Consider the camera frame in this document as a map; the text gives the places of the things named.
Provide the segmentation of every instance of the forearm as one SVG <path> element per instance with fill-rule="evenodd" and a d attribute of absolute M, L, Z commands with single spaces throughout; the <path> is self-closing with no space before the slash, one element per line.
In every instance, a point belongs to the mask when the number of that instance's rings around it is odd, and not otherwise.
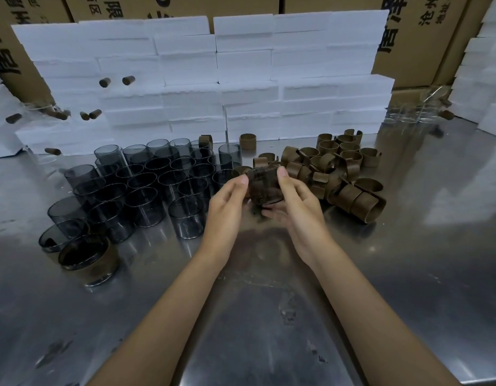
<path fill-rule="evenodd" d="M 222 267 L 198 251 L 88 385 L 168 385 Z"/>
<path fill-rule="evenodd" d="M 372 386 L 459 385 L 332 240 L 315 274 Z"/>

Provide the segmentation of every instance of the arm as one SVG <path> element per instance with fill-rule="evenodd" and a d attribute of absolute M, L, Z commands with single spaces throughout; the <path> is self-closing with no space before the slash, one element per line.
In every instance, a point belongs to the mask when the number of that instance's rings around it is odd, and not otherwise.
<path fill-rule="evenodd" d="M 450 386 L 457 379 L 407 328 L 330 237 L 321 206 L 304 183 L 279 168 L 285 203 L 263 211 L 289 230 L 315 273 L 371 386 Z"/>
<path fill-rule="evenodd" d="M 194 323 L 232 250 L 247 183 L 245 175 L 236 177 L 211 199 L 200 248 L 88 386 L 169 385 Z M 219 233 L 222 240 L 215 241 Z"/>

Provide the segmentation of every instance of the stack of foam blocks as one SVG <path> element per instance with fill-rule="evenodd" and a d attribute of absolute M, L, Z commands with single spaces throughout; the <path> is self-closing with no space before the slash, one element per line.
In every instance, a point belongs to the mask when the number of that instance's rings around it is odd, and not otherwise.
<path fill-rule="evenodd" d="M 206 16 L 13 28 L 91 153 L 227 130 L 231 142 L 376 133 L 394 82 L 371 75 L 387 14 L 215 17 L 215 34 Z"/>
<path fill-rule="evenodd" d="M 16 154 L 23 145 L 15 131 L 25 124 L 26 107 L 0 79 L 0 157 Z"/>
<path fill-rule="evenodd" d="M 457 73 L 450 108 L 496 135 L 496 0 L 491 3 L 476 38 L 469 41 Z"/>

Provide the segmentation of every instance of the hand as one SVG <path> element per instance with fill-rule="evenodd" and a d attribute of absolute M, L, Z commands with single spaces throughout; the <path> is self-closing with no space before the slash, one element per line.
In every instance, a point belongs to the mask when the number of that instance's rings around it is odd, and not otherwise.
<path fill-rule="evenodd" d="M 218 258 L 223 266 L 239 232 L 247 189 L 248 177 L 241 175 L 229 180 L 210 200 L 205 233 L 198 252 Z"/>
<path fill-rule="evenodd" d="M 284 167 L 277 173 L 285 201 L 263 206 L 262 215 L 287 228 L 296 252 L 315 271 L 316 255 L 332 241 L 321 205 L 302 181 L 289 177 Z"/>

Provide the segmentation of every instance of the stainless steel table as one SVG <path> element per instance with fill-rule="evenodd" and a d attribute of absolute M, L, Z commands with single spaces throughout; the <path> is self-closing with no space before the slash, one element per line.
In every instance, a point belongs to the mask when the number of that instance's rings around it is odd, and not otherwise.
<path fill-rule="evenodd" d="M 257 154 L 288 144 L 315 139 L 258 142 Z M 362 145 L 383 151 L 363 175 L 384 184 L 387 207 L 371 225 L 326 208 L 333 237 L 460 381 L 496 379 L 496 137 L 455 119 L 439 129 L 384 125 Z M 0 386 L 83 386 L 199 246 L 178 241 L 168 220 L 138 229 L 119 246 L 116 276 L 86 290 L 37 244 L 47 207 L 66 191 L 27 154 L 0 159 Z M 174 383 L 362 384 L 316 279 L 285 230 L 254 211 Z"/>

